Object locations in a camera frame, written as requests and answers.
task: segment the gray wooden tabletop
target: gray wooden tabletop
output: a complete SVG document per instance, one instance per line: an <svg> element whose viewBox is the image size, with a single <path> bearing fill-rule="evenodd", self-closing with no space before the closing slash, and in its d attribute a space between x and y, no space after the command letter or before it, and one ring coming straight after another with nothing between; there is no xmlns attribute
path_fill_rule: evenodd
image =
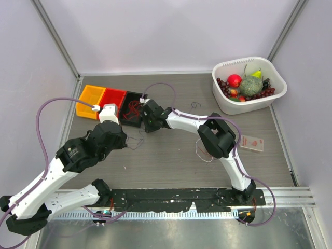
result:
<svg viewBox="0 0 332 249"><path fill-rule="evenodd" d="M223 114L212 94L211 74L84 77L81 91L85 85L95 85L142 93L147 86L156 82L174 85L177 109L189 112L191 103L198 102L201 107L192 109L192 114L220 113L234 120L244 135L264 139L263 153L239 149L247 173L272 187L293 186L270 109L235 116ZM163 108L170 106L173 100L172 90L163 85L150 88L148 96ZM97 123L96 120L75 116L70 138L84 136ZM105 161L84 170L62 188L79 189L97 178L106 181L110 188L230 187L230 179L218 160L206 163L196 155L195 142L198 136L169 129L149 134L128 126L123 126L123 130L136 139L143 136L143 145L136 150L113 150ZM128 144L135 148L137 141L129 139Z"/></svg>

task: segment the white string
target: white string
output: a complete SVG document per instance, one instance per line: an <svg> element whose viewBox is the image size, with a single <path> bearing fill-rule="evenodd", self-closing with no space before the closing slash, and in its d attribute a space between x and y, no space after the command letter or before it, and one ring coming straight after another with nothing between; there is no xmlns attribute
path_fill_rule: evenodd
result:
<svg viewBox="0 0 332 249"><path fill-rule="evenodd" d="M197 153L197 143L198 143L198 141L200 141L200 140L201 140L201 139L198 139L198 140L196 141L196 143L195 143L195 152L196 152L197 156L199 156L199 158L200 158L202 161L204 161L204 162L212 162L213 157L211 158L210 161L206 161L206 160L204 160L203 158L201 158L201 156Z"/></svg>

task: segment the cable connector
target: cable connector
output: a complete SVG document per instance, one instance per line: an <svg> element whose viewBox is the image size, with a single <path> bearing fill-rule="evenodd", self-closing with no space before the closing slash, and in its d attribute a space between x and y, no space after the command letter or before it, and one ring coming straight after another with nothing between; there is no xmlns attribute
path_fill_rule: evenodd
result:
<svg viewBox="0 0 332 249"><path fill-rule="evenodd" d="M100 106L98 106L98 105L93 105L92 110L93 110L94 112L100 112Z"/></svg>

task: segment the white plastic basket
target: white plastic basket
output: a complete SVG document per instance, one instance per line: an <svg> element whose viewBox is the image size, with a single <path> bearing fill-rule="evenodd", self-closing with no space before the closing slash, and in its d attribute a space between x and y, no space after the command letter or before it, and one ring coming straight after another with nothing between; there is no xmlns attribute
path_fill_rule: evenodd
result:
<svg viewBox="0 0 332 249"><path fill-rule="evenodd" d="M242 77L244 75L244 68L246 64L246 75L250 75L260 68L262 71L262 77L270 79L271 86L275 88L273 96L245 102L235 102L224 96L217 83L217 78L220 78L223 81L227 81L228 76L232 74L238 74ZM282 97L287 91L287 84L284 79L276 71L272 63L262 57L248 57L220 63L213 68L212 77L212 91L218 102L218 105L224 113L230 115L247 113L253 110L267 107L275 99Z"/></svg>

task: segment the gray floor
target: gray floor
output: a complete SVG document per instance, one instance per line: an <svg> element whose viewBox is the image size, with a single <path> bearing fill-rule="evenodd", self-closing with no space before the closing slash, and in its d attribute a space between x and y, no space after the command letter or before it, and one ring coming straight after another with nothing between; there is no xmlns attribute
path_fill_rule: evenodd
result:
<svg viewBox="0 0 332 249"><path fill-rule="evenodd" d="M175 107L188 112L192 102L202 107L192 110L197 115L218 112L230 117L242 129L243 134L264 139L263 153L239 150L248 174L261 179L272 187L293 186L282 147L269 108L250 113L228 116L221 112L212 94L211 74L187 75L135 75L85 77L83 86L95 85L115 89L142 92L155 82L172 83L177 91ZM148 91L149 98L166 108L170 106L173 92L163 85ZM74 117L70 138L84 136L97 124L96 120ZM123 126L128 136L140 138L138 128ZM96 178L106 181L111 188L190 188L229 187L230 180L218 160L209 164L195 154L197 136L181 130L162 129L155 133L143 133L144 144L136 149L128 148L111 152L104 162L86 169L62 188L78 189ZM129 140L135 147L136 141Z"/></svg>
<svg viewBox="0 0 332 249"><path fill-rule="evenodd" d="M266 220L270 213L268 209L258 210L256 221ZM37 248L314 248L302 209L277 209L275 218L262 227L246 227L234 219L120 220L91 227L71 238L59 237L75 234L90 224L90 220L54 221L43 229Z"/></svg>

